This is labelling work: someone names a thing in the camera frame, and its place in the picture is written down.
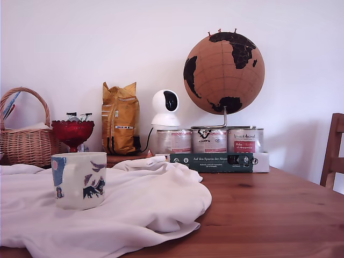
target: globe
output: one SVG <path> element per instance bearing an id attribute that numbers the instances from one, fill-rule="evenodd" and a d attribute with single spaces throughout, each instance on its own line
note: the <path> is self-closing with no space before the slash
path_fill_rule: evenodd
<path id="1" fill-rule="evenodd" d="M 202 39 L 184 67 L 184 84 L 201 109 L 227 114 L 244 109 L 257 97 L 265 76 L 257 46 L 236 32 L 219 32 Z"/>

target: white fabric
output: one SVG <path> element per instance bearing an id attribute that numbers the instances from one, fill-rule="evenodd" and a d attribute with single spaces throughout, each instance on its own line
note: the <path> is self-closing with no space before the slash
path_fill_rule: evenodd
<path id="1" fill-rule="evenodd" d="M 26 126 L 20 129 L 15 129 L 13 130 L 13 132 L 18 132 L 18 131 L 22 131 L 22 130 L 34 130 L 34 129 L 50 129 L 49 126 L 45 125 L 43 122 L 37 123 L 35 125 L 30 125 L 30 126 Z"/>
<path id="2" fill-rule="evenodd" d="M 51 169 L 13 167 L 0 167 L 1 245 L 34 258 L 112 258 L 158 245 L 198 229 L 211 203 L 196 171 L 160 157 L 107 169 L 105 201 L 84 211 L 56 207 Z"/>

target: security camera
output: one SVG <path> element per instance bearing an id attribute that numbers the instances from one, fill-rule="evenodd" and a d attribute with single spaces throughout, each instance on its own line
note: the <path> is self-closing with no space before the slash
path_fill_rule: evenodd
<path id="1" fill-rule="evenodd" d="M 152 120 L 152 125 L 156 130 L 173 130 L 180 126 L 174 114 L 179 107 L 179 98 L 174 91 L 158 91 L 153 97 L 152 104 L 157 113 Z"/>

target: ceramic mug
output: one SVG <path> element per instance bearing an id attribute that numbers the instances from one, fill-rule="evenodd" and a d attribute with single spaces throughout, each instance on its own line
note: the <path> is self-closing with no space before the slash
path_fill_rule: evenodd
<path id="1" fill-rule="evenodd" d="M 106 153 L 78 152 L 52 156 L 57 207 L 85 210 L 105 198 Z"/>

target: wooden table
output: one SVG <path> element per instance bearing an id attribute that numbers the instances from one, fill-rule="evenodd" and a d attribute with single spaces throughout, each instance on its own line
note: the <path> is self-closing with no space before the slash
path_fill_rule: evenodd
<path id="1" fill-rule="evenodd" d="M 344 258 L 343 195 L 276 168 L 201 175 L 213 201 L 200 229 L 123 257 Z M 10 248 L 0 256 L 30 257 Z"/>

